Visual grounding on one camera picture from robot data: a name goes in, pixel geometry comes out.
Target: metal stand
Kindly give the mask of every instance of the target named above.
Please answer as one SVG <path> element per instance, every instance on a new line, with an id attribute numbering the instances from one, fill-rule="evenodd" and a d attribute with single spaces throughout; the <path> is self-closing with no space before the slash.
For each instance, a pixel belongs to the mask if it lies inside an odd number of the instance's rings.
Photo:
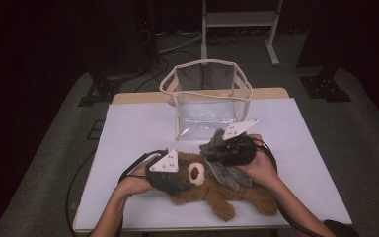
<path id="1" fill-rule="evenodd" d="M 113 96 L 109 96 L 108 94 L 100 95 L 95 86 L 91 85 L 87 95 L 81 98 L 78 107 L 92 107 L 94 106 L 94 103 L 109 103 L 112 100 Z"/>
<path id="2" fill-rule="evenodd" d="M 201 59 L 208 57 L 207 53 L 207 28 L 209 27 L 259 27 L 271 26 L 269 38 L 265 40 L 265 47 L 272 65 L 278 66 L 279 60 L 273 49 L 273 40 L 283 0 L 278 0 L 275 11 L 264 12 L 219 12 L 207 13 L 206 0 L 202 1 L 202 43 Z"/>
<path id="3" fill-rule="evenodd" d="M 311 99 L 326 99 L 328 102 L 350 102 L 349 95 L 340 89 L 334 80 L 338 67 L 324 67 L 317 76 L 300 77 Z"/>

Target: floor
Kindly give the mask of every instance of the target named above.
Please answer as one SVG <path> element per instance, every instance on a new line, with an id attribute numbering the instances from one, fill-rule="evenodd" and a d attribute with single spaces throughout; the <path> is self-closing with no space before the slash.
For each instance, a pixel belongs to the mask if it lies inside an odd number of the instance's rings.
<path id="1" fill-rule="evenodd" d="M 236 62 L 253 87 L 283 87 L 294 98 L 336 184 L 353 227 L 361 237 L 379 236 L 379 111 L 359 81 L 340 68 L 338 85 L 351 102 L 328 103 L 310 99 L 299 80 L 316 69 L 300 70 L 296 62 L 306 34 L 277 34 L 274 42 L 280 65 L 266 54 L 266 34 L 211 39 L 210 58 Z M 160 49 L 168 49 L 191 36 L 158 36 Z M 162 55 L 152 74 L 158 80 L 174 65 L 199 58 L 199 43 Z M 127 81 L 122 93 L 158 91 L 151 73 Z M 37 154 L 0 221 L 0 236 L 73 236 L 72 222 L 98 146 L 109 103 L 79 107 L 92 86 L 85 73 L 78 78 L 47 132 Z M 266 231 L 152 233 L 152 236 L 270 236 Z M 290 229 L 279 236 L 292 236 Z M 139 236 L 135 233 L 122 236 Z"/>

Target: plush toy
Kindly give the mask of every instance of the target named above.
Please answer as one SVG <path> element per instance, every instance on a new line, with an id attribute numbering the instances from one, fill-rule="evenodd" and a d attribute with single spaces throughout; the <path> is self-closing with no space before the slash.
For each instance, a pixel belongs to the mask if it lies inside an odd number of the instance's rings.
<path id="1" fill-rule="evenodd" d="M 186 165 L 180 165 L 178 179 L 180 182 L 191 182 L 196 186 L 181 191 L 177 195 L 169 196 L 174 204 L 206 200 L 214 214 L 224 221 L 229 221 L 236 215 L 233 205 L 227 200 L 246 200 L 261 214 L 276 214 L 276 200 L 267 189 L 252 183 L 250 187 L 240 185 L 235 191 L 219 183 L 214 177 L 203 177 L 203 167 L 206 167 L 207 164 L 200 155 L 179 152 L 178 158 L 181 161 L 188 161 Z"/>

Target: black cable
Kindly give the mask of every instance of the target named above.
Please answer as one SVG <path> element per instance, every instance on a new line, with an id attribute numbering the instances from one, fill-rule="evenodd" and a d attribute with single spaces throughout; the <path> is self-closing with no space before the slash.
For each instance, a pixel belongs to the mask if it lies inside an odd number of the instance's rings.
<path id="1" fill-rule="evenodd" d="M 198 36 L 199 33 L 198 32 L 186 33 L 186 34 L 185 33 L 172 33 L 171 35 L 176 36 L 176 37 L 193 39 L 194 35 Z"/>
<path id="2" fill-rule="evenodd" d="M 122 78 L 114 79 L 114 80 L 110 80 L 110 79 L 107 79 L 107 80 L 110 82 L 114 82 L 114 83 L 123 83 L 124 81 L 129 81 L 132 79 L 139 78 L 139 77 L 143 76 L 144 74 L 146 74 L 146 72 L 147 72 L 146 70 L 140 70 L 138 72 L 133 72 L 134 73 L 133 75 L 130 75 L 127 77 L 122 77 Z"/>
<path id="3" fill-rule="evenodd" d="M 140 158 L 135 160 L 124 172 L 122 172 L 121 176 L 118 179 L 118 183 L 123 181 L 127 176 L 133 176 L 133 175 L 129 175 L 129 173 L 131 173 L 134 170 L 134 168 L 140 165 L 140 163 L 142 163 L 147 158 L 149 158 L 149 156 L 154 155 L 154 154 L 158 154 L 163 157 L 166 154 L 168 154 L 168 150 L 155 150 L 149 153 L 144 153 Z"/>
<path id="4" fill-rule="evenodd" d="M 155 73 L 153 73 L 153 70 L 150 70 L 150 75 L 152 75 L 152 77 L 156 80 L 156 82 L 157 82 L 158 85 L 160 86 L 160 85 L 161 85 L 161 82 L 159 81 L 158 76 L 155 75 Z"/>
<path id="5" fill-rule="evenodd" d="M 272 152 L 270 151 L 270 148 L 269 146 L 264 143 L 263 141 L 261 141 L 261 143 L 263 144 L 262 146 L 257 146 L 258 148 L 260 148 L 260 150 L 262 150 L 270 159 L 271 163 L 272 163 L 272 166 L 273 168 L 275 169 L 276 172 L 278 172 L 277 170 L 277 167 L 276 167 L 276 160 L 275 160 L 275 157 L 272 155 Z M 316 233 L 316 232 L 313 232 L 305 227 L 303 227 L 302 225 L 298 224 L 297 222 L 295 222 L 288 214 L 287 212 L 285 212 L 284 208 L 281 206 L 281 204 L 277 201 L 276 202 L 277 206 L 278 206 L 278 210 L 279 212 L 281 213 L 282 217 L 294 228 L 298 229 L 299 231 L 311 236 L 311 237 L 323 237 L 322 235 Z"/>
<path id="6" fill-rule="evenodd" d="M 195 58 L 195 60 L 199 60 L 195 54 L 188 51 L 169 51 L 169 52 L 163 53 L 163 55 L 169 55 L 169 54 L 174 54 L 174 53 L 186 53 L 188 55 L 191 55 L 193 58 Z"/>
<path id="7" fill-rule="evenodd" d="M 134 93 L 136 93 L 144 84 L 146 84 L 147 82 L 149 82 L 150 80 L 152 80 L 152 79 L 156 79 L 156 80 L 158 80 L 158 82 L 159 82 L 159 79 L 157 79 L 157 77 L 158 76 L 160 76 L 160 75 L 162 75 L 164 72 L 166 72 L 167 70 L 168 70 L 168 68 L 169 68 L 169 62 L 166 60 L 166 59 L 164 59 L 164 58 L 162 58 L 162 57 L 159 57 L 159 59 L 161 59 L 161 60 L 163 60 L 165 63 L 166 63 L 166 67 L 165 67 L 165 69 L 164 70 L 162 70 L 159 74 L 157 74 L 157 75 L 154 75 L 154 76 L 152 76 L 152 77 L 150 77 L 149 79 L 147 79 L 147 80 L 145 80 L 144 82 L 142 82 L 135 90 L 134 90 Z"/>
<path id="8" fill-rule="evenodd" d="M 64 204 L 64 208 L 65 208 L 64 210 L 65 210 L 65 214 L 66 214 L 67 226 L 69 227 L 69 230 L 70 230 L 70 233 L 72 234 L 72 236 L 75 236 L 75 237 L 76 237 L 76 232 L 73 229 L 72 225 L 70 224 L 70 218 L 69 218 L 69 197 L 70 197 L 70 191 L 72 189 L 73 183 L 75 182 L 76 177 L 78 176 L 79 172 L 82 170 L 82 168 L 87 163 L 87 161 L 95 154 L 96 151 L 97 151 L 97 149 L 94 149 L 91 152 L 91 154 L 79 166 L 78 170 L 76 171 L 75 175 L 73 176 L 72 181 L 70 182 L 69 189 L 67 190 L 66 201 L 65 201 L 65 204 Z"/>
<path id="9" fill-rule="evenodd" d="M 229 37 L 224 37 L 222 34 L 216 33 L 208 36 L 207 44 L 209 46 L 227 46 L 239 41 L 238 34 L 232 34 L 231 37 L 234 37 L 235 39 L 230 39 Z"/>
<path id="10" fill-rule="evenodd" d="M 129 177 L 139 178 L 139 179 L 146 179 L 146 176 L 136 176 L 136 175 L 127 175 Z"/>
<path id="11" fill-rule="evenodd" d="M 159 50 L 159 54 L 175 51 L 177 49 L 181 49 L 183 47 L 187 47 L 189 45 L 192 45 L 195 42 L 199 42 L 201 40 L 201 37 L 202 37 L 202 34 L 198 34 L 198 36 L 196 38 L 190 39 L 190 40 L 188 40 L 188 41 L 186 41 L 184 43 L 181 43 L 178 46 L 175 46 L 175 47 L 172 47 L 172 48 L 169 48 L 169 49 L 165 49 L 165 50 Z"/>

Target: white table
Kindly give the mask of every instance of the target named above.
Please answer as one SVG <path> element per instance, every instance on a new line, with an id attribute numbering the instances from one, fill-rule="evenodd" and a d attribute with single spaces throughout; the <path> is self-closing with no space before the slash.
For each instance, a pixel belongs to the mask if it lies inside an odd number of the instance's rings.
<path id="1" fill-rule="evenodd" d="M 266 91 L 256 89 L 254 98 L 263 97 Z M 283 99 L 251 101 L 247 120 L 259 119 L 260 122 L 248 133 L 263 136 L 275 156 L 281 179 L 318 218 L 350 224 L 350 217 L 294 99 L 286 98 L 283 92 L 282 89 Z M 165 148 L 197 153 L 198 145 L 207 142 L 176 141 L 175 108 L 166 103 L 147 103 L 144 95 L 136 95 L 130 96 L 143 98 L 140 102 L 146 103 L 118 104 L 120 99 L 116 98 L 109 107 L 75 217 L 75 231 L 88 232 L 95 227 L 120 174 L 143 153 Z M 160 94 L 154 95 L 157 101 L 162 98 Z M 123 231 L 235 230 L 288 225 L 280 214 L 263 216 L 245 201 L 231 203 L 236 217 L 224 222 L 212 213 L 205 201 L 175 206 L 166 194 L 150 191 L 128 200 Z"/>

